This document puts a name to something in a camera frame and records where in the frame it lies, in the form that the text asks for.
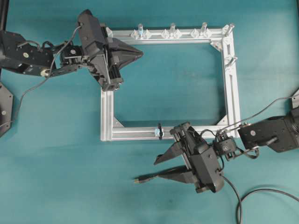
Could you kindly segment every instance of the black cable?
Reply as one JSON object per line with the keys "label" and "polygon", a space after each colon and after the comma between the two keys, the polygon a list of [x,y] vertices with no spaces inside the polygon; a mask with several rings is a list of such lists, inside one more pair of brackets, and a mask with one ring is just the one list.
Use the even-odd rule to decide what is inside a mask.
{"label": "black cable", "polygon": [[239,217],[238,217],[238,210],[239,209],[242,209],[241,207],[241,203],[249,196],[249,195],[252,195],[252,194],[255,194],[255,193],[258,193],[258,192],[273,192],[273,193],[278,193],[278,194],[282,194],[282,195],[286,195],[294,200],[296,200],[297,202],[299,202],[299,198],[292,195],[292,194],[289,194],[287,192],[284,192],[282,190],[276,190],[276,189],[269,189],[269,188],[262,188],[262,189],[256,189],[256,190],[252,190],[250,192],[248,192],[247,194],[245,194],[241,201],[239,201],[238,205],[237,205],[237,209],[236,209],[236,216],[237,216],[237,221],[239,222]]}
{"label": "black cable", "polygon": [[17,110],[16,110],[16,112],[15,112],[15,114],[14,114],[14,119],[13,120],[10,120],[10,121],[7,121],[7,122],[5,122],[5,123],[3,123],[3,124],[1,124],[0,125],[0,127],[2,127],[2,126],[4,126],[4,125],[7,125],[7,124],[9,124],[9,123],[12,123],[12,122],[14,122],[15,120],[17,120],[17,117],[18,117],[18,114],[19,114],[19,111],[20,111],[20,108],[21,108],[21,105],[22,105],[22,102],[23,102],[23,98],[24,98],[24,96],[27,94],[27,93],[29,93],[30,91],[33,91],[33,90],[35,90],[35,89],[37,89],[38,87],[40,87],[42,84],[44,84],[50,77],[51,77],[51,75],[52,75],[52,70],[53,70],[53,66],[54,66],[54,63],[55,63],[55,60],[56,60],[56,58],[57,58],[57,56],[61,53],[61,51],[63,51],[63,49],[74,39],[74,37],[75,37],[75,34],[76,34],[76,32],[77,32],[77,30],[79,29],[79,28],[81,28],[81,26],[78,26],[76,29],[74,29],[74,31],[73,31],[73,33],[72,33],[72,35],[71,35],[71,38],[69,39],[69,41],[57,52],[57,54],[55,54],[55,56],[54,56],[54,58],[53,58],[53,60],[52,60],[52,63],[51,63],[51,66],[50,66],[50,70],[49,70],[49,75],[42,81],[42,82],[40,82],[39,84],[37,84],[37,85],[35,85],[35,86],[33,86],[33,87],[31,87],[30,89],[28,89],[28,90],[26,90],[26,91],[24,91],[23,92],[23,94],[22,94],[22,96],[21,96],[21,98],[20,98],[20,103],[19,103],[19,106],[18,106],[18,108],[17,108]]}
{"label": "black cable", "polygon": [[222,172],[223,169],[224,169],[224,160],[223,160],[223,157],[222,156],[219,156],[220,159],[221,159],[221,162],[222,162],[222,167],[221,167],[221,170],[219,170],[219,172]]}
{"label": "black cable", "polygon": [[212,134],[216,137],[216,135],[214,134],[213,131],[211,131],[211,130],[209,130],[209,129],[205,129],[205,130],[203,130],[203,131],[200,133],[200,137],[201,137],[201,138],[202,138],[202,135],[203,135],[205,132],[210,132],[210,133],[212,133]]}
{"label": "black cable", "polygon": [[259,115],[259,114],[261,114],[262,112],[264,112],[265,110],[267,110],[270,106],[272,106],[275,102],[277,102],[277,101],[279,101],[279,100],[291,99],[291,98],[293,98],[293,97],[298,97],[298,96],[299,96],[299,94],[296,94],[296,95],[293,95],[293,96],[290,96],[290,97],[280,97],[280,98],[277,98],[277,99],[273,100],[269,105],[267,105],[264,109],[262,109],[261,111],[259,111],[258,113],[254,114],[254,115],[252,115],[252,116],[250,116],[250,117],[248,117],[248,118],[239,120],[238,122],[235,122],[235,123],[233,123],[233,124],[231,124],[231,125],[228,125],[228,126],[222,128],[222,129],[220,129],[218,132],[221,132],[221,131],[227,129],[228,127],[235,126],[235,125],[237,125],[237,124],[239,124],[239,123],[242,123],[242,122],[244,122],[244,121],[246,121],[246,120],[249,120],[249,119],[252,119],[252,118],[256,117],[257,115]]}
{"label": "black cable", "polygon": [[19,44],[17,45],[17,48],[21,48],[21,47],[23,47],[24,45],[29,44],[29,43],[34,43],[34,44],[36,45],[37,50],[38,50],[39,52],[42,52],[42,51],[43,51],[42,48],[41,48],[41,46],[39,45],[39,43],[38,43],[38,42],[35,42],[35,41],[24,41],[24,42],[22,42],[22,43],[19,43]]}
{"label": "black cable", "polygon": [[240,208],[240,219],[239,219],[238,215],[236,215],[236,220],[237,220],[238,224],[242,224],[242,219],[243,219],[242,201],[241,201],[240,195],[238,193],[238,190],[235,188],[235,186],[233,185],[233,183],[231,181],[229,181],[225,176],[223,176],[223,175],[221,175],[221,176],[232,187],[232,189],[235,192],[235,195],[238,198],[238,201],[239,201],[238,208]]}

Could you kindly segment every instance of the metal peg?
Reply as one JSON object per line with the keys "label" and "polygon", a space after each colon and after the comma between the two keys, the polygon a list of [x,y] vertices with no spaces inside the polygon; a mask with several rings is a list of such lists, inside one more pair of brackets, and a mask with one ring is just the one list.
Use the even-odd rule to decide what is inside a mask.
{"label": "metal peg", "polygon": [[201,26],[201,29],[200,29],[200,35],[204,34],[204,32],[206,31],[206,28],[207,28],[207,23],[203,22],[202,26]]}
{"label": "metal peg", "polygon": [[233,23],[231,23],[228,27],[228,30],[225,33],[225,36],[230,35],[230,33],[233,31],[233,28],[235,27],[235,25]]}
{"label": "metal peg", "polygon": [[170,24],[170,36],[173,37],[174,36],[174,32],[176,31],[176,24],[173,22],[172,24]]}
{"label": "metal peg", "polygon": [[138,34],[143,37],[143,25],[141,23],[138,24]]}

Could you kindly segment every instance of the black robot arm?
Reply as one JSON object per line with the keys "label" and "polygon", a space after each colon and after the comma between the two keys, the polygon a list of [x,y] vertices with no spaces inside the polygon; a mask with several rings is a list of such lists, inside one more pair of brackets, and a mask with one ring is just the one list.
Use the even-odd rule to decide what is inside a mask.
{"label": "black robot arm", "polygon": [[[72,42],[60,55],[60,68],[54,64],[51,77],[88,68],[103,91],[114,91],[123,82],[119,70],[140,58],[143,53],[120,40],[107,36],[106,26],[100,24],[89,10],[78,17],[82,46]],[[20,34],[0,31],[0,67],[12,72],[48,77],[53,55],[65,43],[54,46],[46,41],[40,46],[25,40]]]}
{"label": "black robot arm", "polygon": [[238,132],[245,146],[240,149],[234,138],[226,130],[217,132],[215,140],[207,143],[190,125],[189,122],[174,127],[170,133],[175,143],[162,155],[154,165],[183,156],[185,166],[170,168],[158,173],[142,175],[136,183],[147,182],[155,177],[175,180],[183,183],[194,183],[197,193],[205,190],[217,192],[224,185],[221,177],[224,156],[227,161],[240,155],[251,159],[259,156],[259,147],[268,146],[276,152],[285,152],[299,147],[299,107],[287,115],[271,117],[254,124],[242,124]]}

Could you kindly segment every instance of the metal bolt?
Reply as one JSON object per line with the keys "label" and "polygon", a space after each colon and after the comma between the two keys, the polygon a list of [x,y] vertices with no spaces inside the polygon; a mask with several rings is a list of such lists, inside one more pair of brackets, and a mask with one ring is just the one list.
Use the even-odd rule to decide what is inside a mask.
{"label": "metal bolt", "polygon": [[228,151],[228,147],[227,147],[227,146],[223,146],[223,147],[222,147],[222,150],[223,150],[224,152],[226,152],[226,151]]}
{"label": "metal bolt", "polygon": [[26,53],[26,52],[23,53],[23,56],[24,56],[25,58],[29,58],[29,54]]}
{"label": "metal bolt", "polygon": [[230,35],[230,33],[233,31],[233,28],[235,28],[235,25],[233,23],[231,23],[228,27],[228,30],[225,33],[225,36]]}
{"label": "metal bolt", "polygon": [[50,69],[44,69],[41,71],[42,77],[47,77],[49,75]]}
{"label": "metal bolt", "polygon": [[174,32],[176,31],[176,24],[173,22],[172,24],[170,24],[170,36],[174,35]]}
{"label": "metal bolt", "polygon": [[143,25],[141,23],[138,24],[138,34],[139,36],[143,36]]}
{"label": "metal bolt", "polygon": [[201,29],[200,29],[200,35],[204,34],[204,32],[206,31],[206,28],[207,28],[207,23],[203,22],[201,25]]}

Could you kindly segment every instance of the aluminum frame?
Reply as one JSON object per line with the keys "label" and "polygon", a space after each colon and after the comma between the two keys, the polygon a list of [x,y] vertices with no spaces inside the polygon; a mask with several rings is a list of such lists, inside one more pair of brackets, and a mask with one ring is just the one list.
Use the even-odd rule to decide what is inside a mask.
{"label": "aluminum frame", "polygon": [[[235,62],[234,25],[226,25],[223,28],[208,29],[203,23],[200,29],[177,29],[171,24],[169,30],[143,30],[143,25],[138,25],[138,30],[115,30],[107,28],[109,37],[115,37],[130,44],[182,44],[182,43],[209,43],[216,48],[222,57],[222,73],[225,87],[225,103],[227,114],[216,125],[193,126],[200,133],[204,129],[210,129],[214,133],[217,130],[231,125],[240,120],[239,93]],[[124,127],[114,117],[114,92],[101,91],[101,119],[100,140],[157,140],[155,135],[157,127]],[[173,139],[170,130],[173,127],[163,127],[163,139]],[[230,136],[239,137],[236,130],[230,132]],[[214,138],[212,133],[205,132],[204,138]]]}

